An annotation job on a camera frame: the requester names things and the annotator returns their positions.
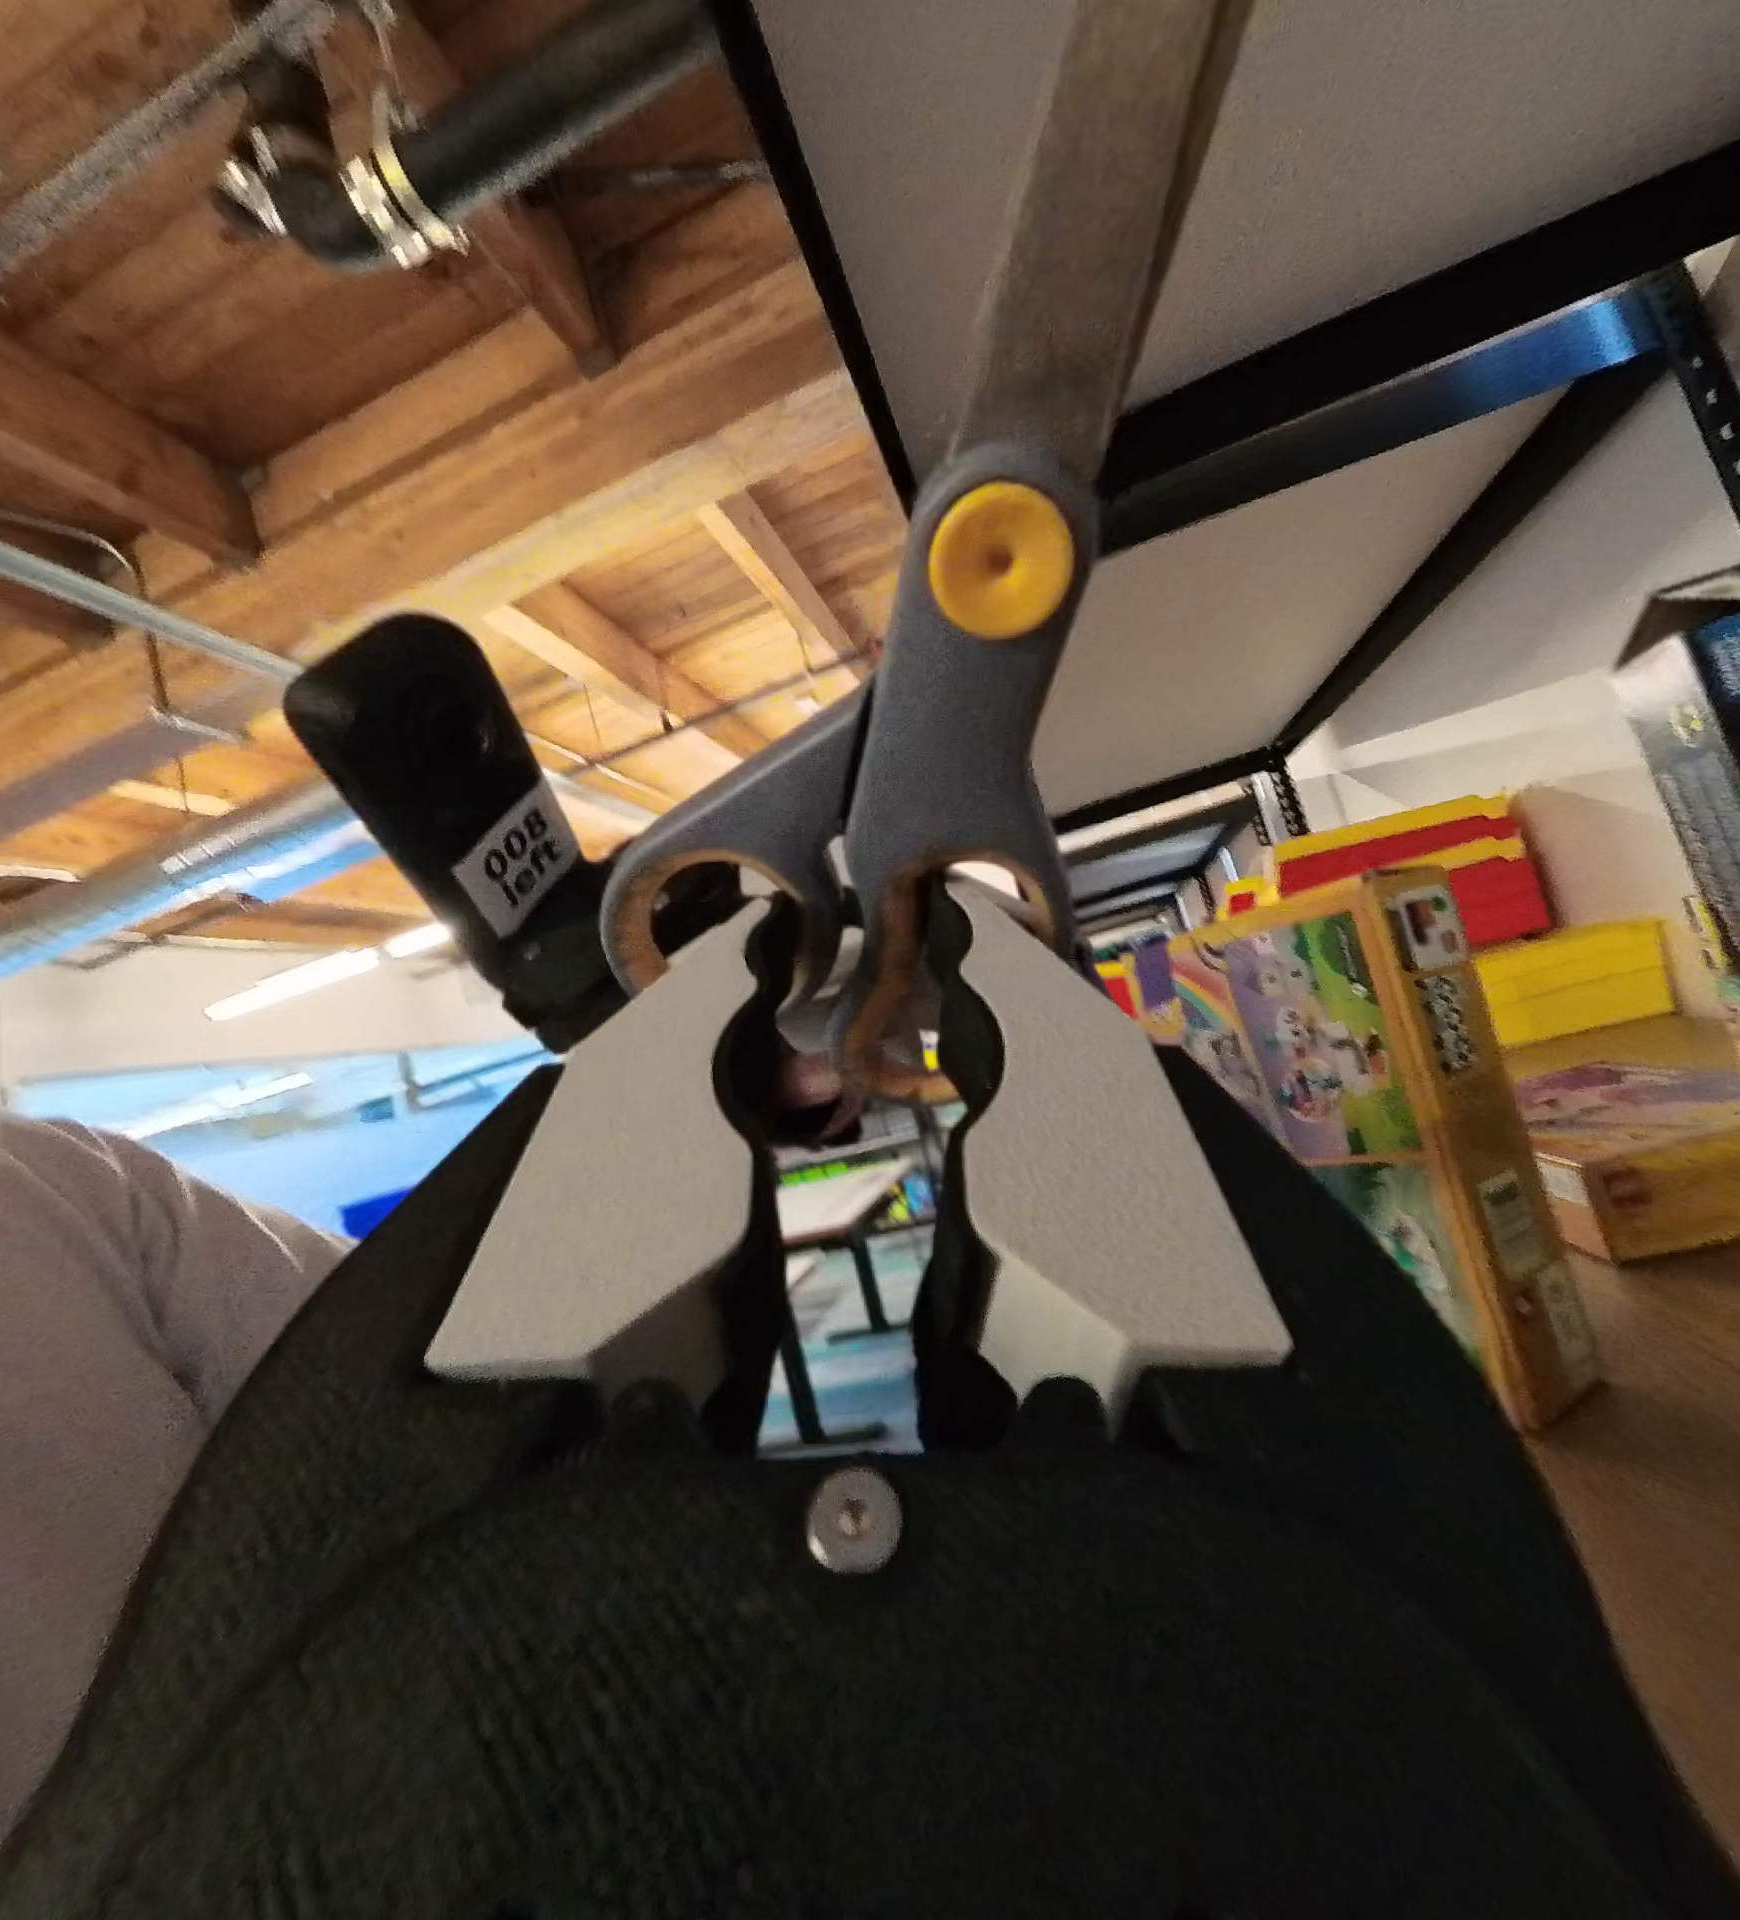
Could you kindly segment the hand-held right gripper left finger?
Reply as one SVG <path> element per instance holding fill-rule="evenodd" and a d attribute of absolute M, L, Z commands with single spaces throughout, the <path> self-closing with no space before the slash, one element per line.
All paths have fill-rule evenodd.
<path fill-rule="evenodd" d="M 782 1254 L 759 1237 L 759 1144 L 717 1085 L 769 922 L 749 900 L 570 1049 L 428 1339 L 433 1376 L 769 1385 Z"/>

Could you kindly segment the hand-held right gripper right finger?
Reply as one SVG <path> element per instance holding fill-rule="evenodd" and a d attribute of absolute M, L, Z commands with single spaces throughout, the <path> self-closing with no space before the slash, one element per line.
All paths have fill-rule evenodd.
<path fill-rule="evenodd" d="M 1291 1332 L 1177 1107 L 1157 1049 L 1109 997 L 976 883 L 958 980 L 1000 1031 L 962 1178 L 996 1260 L 976 1356 L 1015 1390 L 1132 1390 L 1149 1368 L 1269 1366 Z"/>

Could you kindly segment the yellow unicorn toy box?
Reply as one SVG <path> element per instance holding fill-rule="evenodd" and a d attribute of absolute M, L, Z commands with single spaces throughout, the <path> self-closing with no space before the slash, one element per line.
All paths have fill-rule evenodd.
<path fill-rule="evenodd" d="M 1570 1248 L 1647 1263 L 1740 1243 L 1740 1069 L 1584 1061 L 1515 1099 Z"/>
<path fill-rule="evenodd" d="M 1356 1217 L 1515 1429 L 1601 1360 L 1444 867 L 1387 867 L 1137 951 L 1130 999 Z"/>

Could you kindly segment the grey yellow scissors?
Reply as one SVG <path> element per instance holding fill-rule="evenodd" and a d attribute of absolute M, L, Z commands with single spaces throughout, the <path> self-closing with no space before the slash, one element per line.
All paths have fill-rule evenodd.
<path fill-rule="evenodd" d="M 931 893 L 1005 870 L 1033 935 L 1075 955 L 1075 918 L 1032 746 L 1098 555 L 1098 469 L 1239 57 L 1249 2 L 1078 2 L 986 279 L 943 459 L 919 489 L 875 675 L 678 805 L 618 859 L 601 949 L 630 994 L 669 969 L 657 905 L 700 867 L 794 903 L 787 999 L 842 942 L 834 1058 L 859 1090 L 940 1102 L 921 1058 Z"/>

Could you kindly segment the metal ceiling conduit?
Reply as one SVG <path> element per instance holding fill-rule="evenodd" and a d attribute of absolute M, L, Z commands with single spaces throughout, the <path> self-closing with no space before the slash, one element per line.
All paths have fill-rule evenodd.
<path fill-rule="evenodd" d="M 34 602 L 58 609 L 80 609 L 116 627 L 163 637 L 184 650 L 201 651 L 204 658 L 219 661 L 243 675 L 266 677 L 277 687 L 296 681 L 303 672 L 296 661 L 289 661 L 279 651 L 245 644 L 205 622 L 163 605 L 152 605 L 142 592 L 109 588 L 106 581 L 89 579 L 87 572 L 80 572 L 61 561 L 34 555 L 16 545 L 9 545 L 5 540 L 0 540 L 0 588 L 19 591 Z"/>

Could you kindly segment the stack of red yellow bins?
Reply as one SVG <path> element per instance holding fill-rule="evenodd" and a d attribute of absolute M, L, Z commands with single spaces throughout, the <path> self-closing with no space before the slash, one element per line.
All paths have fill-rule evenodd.
<path fill-rule="evenodd" d="M 1656 918 L 1555 927 L 1546 879 L 1506 797 L 1461 797 L 1270 848 L 1263 879 L 1233 879 L 1224 918 L 1392 867 L 1438 867 L 1507 1047 L 1674 1014 Z"/>

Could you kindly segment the person's white shirt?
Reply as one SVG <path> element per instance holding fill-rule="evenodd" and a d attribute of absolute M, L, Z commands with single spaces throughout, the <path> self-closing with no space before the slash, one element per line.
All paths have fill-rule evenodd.
<path fill-rule="evenodd" d="M 0 1843 L 204 1439 L 349 1248 L 145 1141 L 0 1119 Z"/>

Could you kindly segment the black ceiling pipe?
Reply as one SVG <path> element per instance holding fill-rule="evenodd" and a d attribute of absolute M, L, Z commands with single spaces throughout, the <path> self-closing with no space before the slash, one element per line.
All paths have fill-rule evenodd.
<path fill-rule="evenodd" d="M 515 197 L 717 57 L 702 2 L 594 2 L 509 67 L 413 116 L 375 98 L 372 135 L 341 154 L 308 37 L 236 77 L 243 116 L 214 207 L 324 267 L 420 267 L 465 249 L 465 218 Z"/>

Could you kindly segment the black metal shelf rack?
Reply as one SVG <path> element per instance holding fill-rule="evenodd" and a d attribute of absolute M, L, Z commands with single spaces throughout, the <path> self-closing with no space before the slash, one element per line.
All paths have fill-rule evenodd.
<path fill-rule="evenodd" d="M 1070 2 L 717 2 L 882 455 L 948 444 Z M 1380 605 L 1660 366 L 1643 277 L 1740 238 L 1740 2 L 1256 2 L 1037 737 L 1068 833 L 1348 694 Z"/>

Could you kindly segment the silver ventilation duct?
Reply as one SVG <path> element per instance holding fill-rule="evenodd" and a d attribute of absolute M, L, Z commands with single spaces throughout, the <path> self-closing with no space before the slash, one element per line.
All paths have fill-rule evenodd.
<path fill-rule="evenodd" d="M 0 922 L 0 980 L 184 908 L 284 900 L 378 856 L 354 808 L 328 783 L 308 783 L 19 900 Z"/>

